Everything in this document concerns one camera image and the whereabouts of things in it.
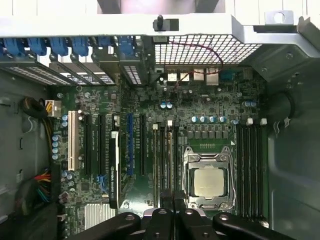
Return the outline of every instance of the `cable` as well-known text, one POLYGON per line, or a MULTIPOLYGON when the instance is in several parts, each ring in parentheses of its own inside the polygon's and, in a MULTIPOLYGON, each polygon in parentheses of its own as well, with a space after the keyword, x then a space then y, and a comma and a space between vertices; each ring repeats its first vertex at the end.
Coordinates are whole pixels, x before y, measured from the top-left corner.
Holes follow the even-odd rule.
POLYGON ((218 74, 222 71, 222 69, 224 68, 224 61, 222 60, 222 58, 219 56, 219 54, 213 50, 211 47, 208 46, 204 46, 204 45, 200 45, 200 44, 194 44, 194 43, 182 43, 182 42, 174 42, 174 41, 169 41, 169 43, 171 43, 172 45, 181 45, 181 46, 190 46, 190 47, 199 47, 199 48, 203 48, 206 50, 209 50, 210 52, 214 53, 214 55, 219 59, 220 62, 220 69, 216 72, 201 72, 201 71, 190 71, 189 73, 187 73, 184 77, 182 77, 179 81, 176 82, 174 88, 177 88, 179 86, 179 84, 190 74, 203 74, 203 75, 211 75, 211 74, 218 74))

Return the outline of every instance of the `green circuit board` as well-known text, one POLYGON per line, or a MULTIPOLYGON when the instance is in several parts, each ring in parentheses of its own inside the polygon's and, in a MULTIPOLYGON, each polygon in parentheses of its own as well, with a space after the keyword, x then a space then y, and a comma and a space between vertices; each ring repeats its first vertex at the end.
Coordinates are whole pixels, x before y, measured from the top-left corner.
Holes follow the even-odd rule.
MULTIPOLYGON (((68 127, 63 127, 61 118, 56 119, 54 124, 54 133, 61 136, 60 158, 54 163, 61 163, 62 172, 67 171, 72 176, 72 179, 61 178, 61 192, 68 193, 68 201, 62 203, 67 214, 67 236, 82 232, 92 224, 86 219, 88 206, 109 203, 109 139, 115 116, 120 119, 121 196, 119 209, 112 210, 112 214, 129 211, 142 217, 146 209, 160 207, 159 188, 182 189, 182 162, 187 146, 197 153, 220 153, 227 146, 234 159, 234 184, 237 183, 235 121, 245 125, 247 119, 252 118, 255 123, 259 122, 263 117, 259 96, 264 91, 265 81, 258 74, 254 74, 252 79, 244 79, 242 71, 237 71, 232 79, 220 79, 218 86, 207 85, 205 81, 190 81, 182 82, 179 87, 175 82, 157 82, 152 87, 130 87, 123 79, 117 86, 53 88, 52 96, 61 101, 62 115, 81 110, 82 114, 91 117, 89 172, 86 161, 82 159, 79 169, 68 171, 68 127), (246 101, 256 105, 245 106, 246 101), (101 152, 98 139, 101 119, 103 167, 98 158, 101 152), (166 159, 167 170, 163 174, 160 172, 163 164, 161 155, 165 155, 166 159)), ((79 152, 84 159, 85 131, 83 122, 80 122, 79 152)), ((234 206, 232 212, 237 213, 237 209, 234 206)))

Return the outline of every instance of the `blue plastic clip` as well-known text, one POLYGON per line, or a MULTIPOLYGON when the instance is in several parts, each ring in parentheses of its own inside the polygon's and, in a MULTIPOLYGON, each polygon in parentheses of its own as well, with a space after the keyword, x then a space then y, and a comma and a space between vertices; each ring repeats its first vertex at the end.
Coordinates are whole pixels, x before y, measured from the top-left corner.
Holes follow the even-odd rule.
POLYGON ((98 36, 99 47, 111 46, 111 38, 109 36, 98 36))
POLYGON ((132 56, 134 52, 134 45, 131 36, 119 36, 118 37, 119 50, 126 56, 132 56))
POLYGON ((35 54, 39 56, 47 55, 47 46, 43 38, 32 37, 28 38, 27 40, 31 51, 33 51, 35 54))
POLYGON ((84 36, 75 36, 71 38, 73 51, 81 57, 88 56, 89 45, 88 38, 84 36))
POLYGON ((4 46, 6 47, 8 53, 13 56, 25 56, 25 46, 22 43, 22 40, 19 38, 5 38, 4 46))
POLYGON ((68 55, 68 46, 66 39, 63 37, 50 37, 51 49, 55 54, 60 56, 68 55))

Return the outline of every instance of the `black pcie slot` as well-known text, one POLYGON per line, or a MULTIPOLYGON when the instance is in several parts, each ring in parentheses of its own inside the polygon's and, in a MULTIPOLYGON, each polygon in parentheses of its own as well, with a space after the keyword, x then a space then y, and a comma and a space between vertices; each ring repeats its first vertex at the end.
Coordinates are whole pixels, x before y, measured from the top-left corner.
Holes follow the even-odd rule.
POLYGON ((257 195, 258 195, 258 206, 257 206, 257 216, 258 218, 263 218, 263 149, 262 149, 262 128, 261 126, 257 129, 256 136, 256 144, 257 144, 257 195))
POLYGON ((165 189, 165 169, 166 169, 166 155, 165 155, 165 127, 164 126, 161 126, 160 127, 160 156, 159 156, 159 159, 160 159, 160 187, 161 187, 161 190, 165 189))
POLYGON ((236 192, 237 192, 237 211, 238 216, 244 216, 244 201, 243 201, 243 167, 244 167, 244 158, 243 158, 243 128, 241 125, 236 126, 236 172, 237 172, 237 184, 236 184, 236 192))
POLYGON ((92 116, 87 114, 84 116, 84 171, 90 176, 92 173, 92 116))
POLYGON ((140 114, 140 175, 146 175, 147 163, 147 125, 146 115, 140 114))
POLYGON ((106 174, 106 117, 98 115, 98 173, 106 174))
POLYGON ((174 144, 174 150, 173 150, 173 161, 174 161, 174 189, 179 190, 179 165, 180 165, 180 159, 179 159, 179 127, 175 126, 173 128, 173 144, 174 144))

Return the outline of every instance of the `pci slot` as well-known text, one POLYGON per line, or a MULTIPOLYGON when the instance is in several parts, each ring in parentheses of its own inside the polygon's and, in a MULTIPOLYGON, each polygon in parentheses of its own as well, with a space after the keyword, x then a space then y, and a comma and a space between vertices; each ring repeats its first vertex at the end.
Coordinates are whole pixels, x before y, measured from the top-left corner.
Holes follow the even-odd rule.
POLYGON ((128 176, 132 176, 134 174, 134 115, 132 113, 128 113, 126 115, 126 131, 128 134, 128 159, 126 174, 128 176))
POLYGON ((140 114, 140 175, 147 172, 147 124, 146 115, 140 114))
POLYGON ((106 116, 98 115, 98 173, 106 174, 106 116))
POLYGON ((84 172, 85 175, 92 174, 92 116, 84 116, 83 128, 83 147, 84 147, 84 172))
POLYGON ((68 170, 79 169, 79 119, 77 111, 68 112, 68 170))
POLYGON ((119 208, 120 177, 119 177, 119 132, 111 131, 109 140, 109 204, 110 208, 119 208))

